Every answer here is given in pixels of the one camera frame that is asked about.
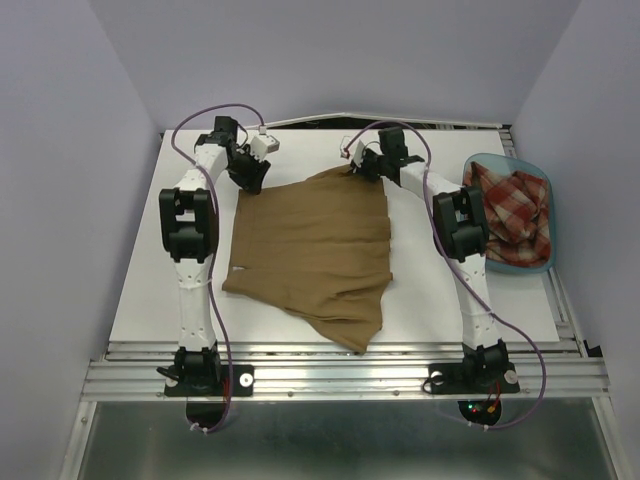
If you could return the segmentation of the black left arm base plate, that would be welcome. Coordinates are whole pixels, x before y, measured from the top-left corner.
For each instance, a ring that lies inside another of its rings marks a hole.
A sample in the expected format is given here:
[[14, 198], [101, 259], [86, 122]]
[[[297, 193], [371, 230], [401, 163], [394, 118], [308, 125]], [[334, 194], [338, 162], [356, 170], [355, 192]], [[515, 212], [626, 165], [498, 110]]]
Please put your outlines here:
[[173, 365], [157, 367], [156, 371], [164, 377], [164, 395], [170, 398], [186, 397], [251, 397], [253, 395], [255, 368], [249, 364], [235, 364], [233, 377], [229, 377], [227, 364], [223, 364], [218, 377], [180, 379]]

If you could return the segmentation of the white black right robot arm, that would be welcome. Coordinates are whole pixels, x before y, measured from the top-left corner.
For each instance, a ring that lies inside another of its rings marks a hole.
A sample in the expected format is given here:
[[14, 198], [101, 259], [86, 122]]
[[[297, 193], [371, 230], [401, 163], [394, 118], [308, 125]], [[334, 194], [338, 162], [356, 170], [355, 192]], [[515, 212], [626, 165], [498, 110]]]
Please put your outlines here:
[[340, 147], [352, 171], [374, 182], [386, 178], [425, 202], [437, 251], [455, 279], [462, 318], [463, 358], [428, 366], [423, 390], [433, 395], [520, 391], [514, 364], [496, 326], [486, 278], [489, 228], [479, 188], [454, 184], [431, 171], [432, 152], [412, 155], [400, 126], [378, 131], [375, 152], [356, 134]]

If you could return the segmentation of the tan brown skirt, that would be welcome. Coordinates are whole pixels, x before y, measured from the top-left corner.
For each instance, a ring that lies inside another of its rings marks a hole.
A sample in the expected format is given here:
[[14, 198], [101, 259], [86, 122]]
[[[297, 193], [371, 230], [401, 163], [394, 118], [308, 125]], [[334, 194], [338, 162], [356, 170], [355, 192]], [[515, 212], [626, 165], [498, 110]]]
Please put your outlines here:
[[339, 166], [258, 195], [239, 193], [222, 288], [364, 353], [383, 327], [390, 253], [383, 182]]

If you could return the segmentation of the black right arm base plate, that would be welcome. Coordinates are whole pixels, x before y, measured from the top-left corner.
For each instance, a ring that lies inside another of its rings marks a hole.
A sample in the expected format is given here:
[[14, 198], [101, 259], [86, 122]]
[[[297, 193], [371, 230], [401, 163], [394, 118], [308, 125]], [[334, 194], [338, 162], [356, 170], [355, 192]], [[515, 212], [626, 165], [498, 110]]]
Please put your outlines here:
[[462, 362], [432, 363], [427, 366], [428, 375], [422, 391], [432, 395], [480, 395], [489, 393], [515, 394], [520, 392], [515, 367], [471, 371]]

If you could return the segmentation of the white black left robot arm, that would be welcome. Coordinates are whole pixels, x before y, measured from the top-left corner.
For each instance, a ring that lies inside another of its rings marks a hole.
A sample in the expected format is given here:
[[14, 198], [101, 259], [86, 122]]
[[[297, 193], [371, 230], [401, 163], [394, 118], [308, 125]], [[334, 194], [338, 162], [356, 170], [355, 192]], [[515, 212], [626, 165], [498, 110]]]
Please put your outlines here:
[[211, 282], [219, 246], [214, 185], [226, 173], [244, 192], [259, 194], [270, 168], [266, 157], [280, 146], [264, 126], [243, 144], [238, 141], [240, 130], [235, 119], [217, 117], [191, 154], [176, 150], [190, 167], [174, 187], [159, 193], [162, 245], [176, 272], [180, 311], [173, 363], [158, 369], [168, 397], [218, 396], [229, 385], [228, 365], [220, 359], [212, 323]]

